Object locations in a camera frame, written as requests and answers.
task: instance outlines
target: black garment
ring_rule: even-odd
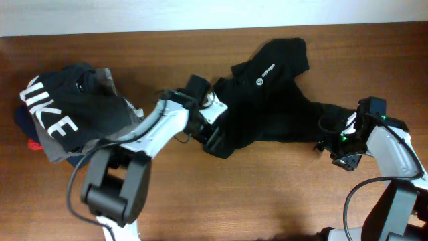
[[[125,99],[99,84],[95,69],[87,63],[40,74],[21,93],[21,98],[65,152],[79,152],[88,141],[104,138],[131,124],[132,110]]]
[[[222,142],[210,154],[227,158],[233,150],[254,141],[312,142],[323,132],[321,116],[332,120],[328,128],[342,129],[353,110],[310,102],[294,82],[309,70],[306,43],[300,38],[274,39],[248,62],[232,66],[234,78],[221,78],[213,90],[229,108],[214,125]]]

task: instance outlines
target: wood grain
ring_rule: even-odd
[[[150,95],[183,86],[191,74],[215,81],[262,43],[301,37],[311,69],[296,78],[313,101],[355,108],[378,96],[387,114],[403,119],[428,166],[428,24],[394,23],[215,31],[108,33],[0,39],[0,240],[103,240],[99,227],[66,210],[72,167],[52,165],[27,149],[13,124],[18,93],[40,72],[86,61],[109,67],[118,89],[149,113]],[[224,160],[196,141],[171,140],[156,157],[146,206],[138,218],[144,240],[255,240],[342,227],[348,192],[379,175],[364,157],[352,173],[331,164],[313,143],[254,143]],[[81,213],[76,179],[74,205]],[[364,187],[351,201],[350,226],[361,226],[382,193]]]

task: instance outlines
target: navy blue cloth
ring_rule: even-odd
[[[40,144],[39,135],[37,134],[37,131],[35,130],[35,125],[33,122],[33,119],[31,118],[28,108],[26,105],[21,105],[15,110],[15,113],[13,115],[13,121],[21,130],[24,132],[24,134],[30,138],[33,139],[35,142]],[[71,156],[67,158],[67,162],[70,163],[73,167],[75,167],[78,162],[82,159],[83,155],[80,156]],[[84,165],[90,160],[90,157],[88,157],[85,161]]]

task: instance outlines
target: clothing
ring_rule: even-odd
[[[34,101],[41,94],[47,97]],[[29,107],[38,139],[52,163],[87,153],[98,139],[116,140],[143,116],[142,110],[118,93],[109,69],[95,70],[87,63],[41,74],[21,93],[21,99]]]
[[[354,111],[310,102],[294,82],[309,70],[306,43],[300,38],[274,39],[248,62],[231,67],[233,78],[221,78],[213,90],[228,110],[214,123],[223,140],[210,154],[227,158],[235,149],[254,141],[312,142],[323,132],[321,116],[332,120],[329,127],[344,127]]]

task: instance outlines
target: folded clothes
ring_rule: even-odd
[[[87,63],[40,74],[20,96],[33,123],[22,127],[23,120],[16,115],[15,122],[40,142],[52,163],[82,156],[98,139],[116,140],[142,120],[142,110],[136,110],[116,90],[109,69],[95,70]],[[34,127],[36,137],[28,127]]]
[[[222,142],[210,150],[215,156],[227,158],[254,141],[319,141],[324,134],[318,126],[321,116],[329,116],[334,121],[327,125],[340,129],[354,112],[304,97],[294,82],[309,70],[306,43],[300,38],[274,39],[231,69],[232,79],[221,78],[213,86],[229,107],[214,123],[223,133]]]

